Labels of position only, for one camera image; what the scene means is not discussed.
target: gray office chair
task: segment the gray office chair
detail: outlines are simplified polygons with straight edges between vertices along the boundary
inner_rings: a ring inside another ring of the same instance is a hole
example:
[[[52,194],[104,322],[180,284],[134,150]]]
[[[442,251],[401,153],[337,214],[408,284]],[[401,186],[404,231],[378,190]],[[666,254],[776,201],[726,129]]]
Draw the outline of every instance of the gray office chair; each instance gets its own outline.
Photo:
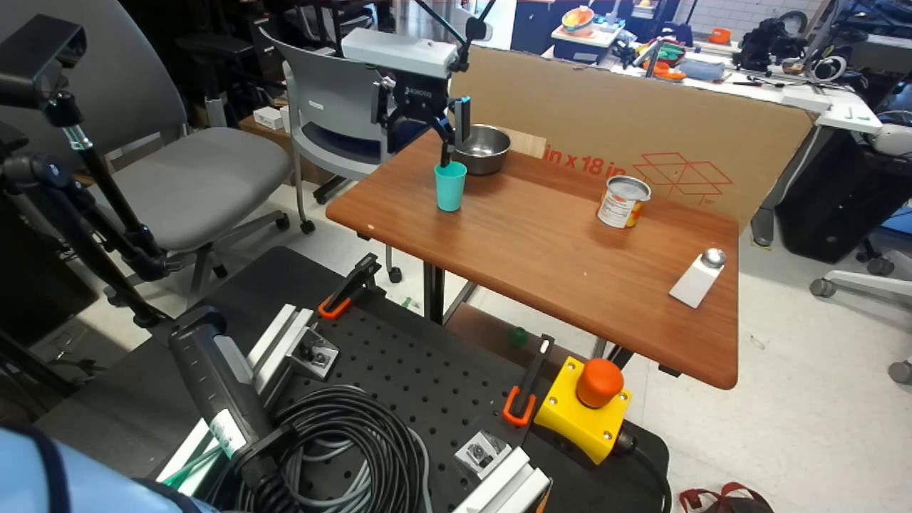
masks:
[[[388,130],[372,122],[372,83],[378,75],[365,62],[332,56],[330,49],[308,52],[263,29],[263,36],[284,56],[287,124],[294,130],[294,169],[298,157],[342,179],[361,179],[388,159]],[[401,281],[392,251],[385,246],[391,281]]]
[[[169,254],[169,261],[197,258],[193,288],[200,288],[220,243],[271,221],[287,228],[283,211],[246,221],[287,179],[287,150],[233,129],[186,133],[180,90],[117,0],[5,0],[0,36],[9,36],[35,13],[86,29],[87,49],[80,65],[69,70],[69,90],[75,90],[86,133],[99,153],[151,133],[159,137],[159,149],[120,169],[114,183]],[[0,107],[0,119],[28,137],[32,153],[80,169],[65,137],[39,112]],[[104,196],[93,196],[99,211],[114,220]]]

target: chair backrest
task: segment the chair backrest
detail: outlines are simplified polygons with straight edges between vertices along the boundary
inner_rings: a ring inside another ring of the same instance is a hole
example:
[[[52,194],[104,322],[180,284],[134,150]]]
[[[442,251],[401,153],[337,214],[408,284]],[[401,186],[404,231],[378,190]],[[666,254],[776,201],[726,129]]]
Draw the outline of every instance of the chair backrest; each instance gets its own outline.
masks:
[[[180,133],[186,106],[161,59],[117,0],[2,0],[0,39],[35,13],[80,22],[86,56],[65,70],[82,124],[104,153],[147,133]],[[75,166],[65,137],[39,112],[0,106],[0,119],[28,137],[28,150]]]
[[[267,30],[263,33],[291,65],[291,106],[298,107],[301,122],[352,140],[385,140],[382,124],[372,122],[372,83],[378,75],[371,65],[332,56],[330,52],[298,49]]]

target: metal bowl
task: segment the metal bowl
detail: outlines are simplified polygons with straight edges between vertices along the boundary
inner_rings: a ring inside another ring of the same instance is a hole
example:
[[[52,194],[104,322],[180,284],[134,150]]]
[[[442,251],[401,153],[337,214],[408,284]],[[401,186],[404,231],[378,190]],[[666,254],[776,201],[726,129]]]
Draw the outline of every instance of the metal bowl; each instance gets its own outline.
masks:
[[[454,146],[454,159],[465,163],[466,173],[495,173],[509,150],[506,130],[492,124],[474,124],[474,130]]]

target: wooden table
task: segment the wooden table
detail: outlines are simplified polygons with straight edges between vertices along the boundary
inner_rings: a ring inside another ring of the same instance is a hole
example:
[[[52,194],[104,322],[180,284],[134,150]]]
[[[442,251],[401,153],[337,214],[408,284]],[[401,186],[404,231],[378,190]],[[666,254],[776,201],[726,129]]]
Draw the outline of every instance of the wooden table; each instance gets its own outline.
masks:
[[[736,221],[652,199],[636,228],[616,231],[595,217],[603,177],[521,153],[492,177],[471,177],[462,211],[442,214],[436,159],[439,140],[425,133],[332,199],[327,217],[670,370],[714,387],[737,382]],[[721,247],[726,267],[692,310],[670,288],[703,247]]]

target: teal cup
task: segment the teal cup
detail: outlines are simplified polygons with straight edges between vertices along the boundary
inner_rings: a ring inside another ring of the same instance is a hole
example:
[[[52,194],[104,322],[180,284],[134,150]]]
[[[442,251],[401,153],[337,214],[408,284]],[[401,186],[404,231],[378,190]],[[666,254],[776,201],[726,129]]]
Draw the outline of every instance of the teal cup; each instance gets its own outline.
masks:
[[[434,169],[439,211],[458,211],[462,208],[465,177],[466,177],[466,169],[465,169],[465,163],[456,163],[456,159]]]

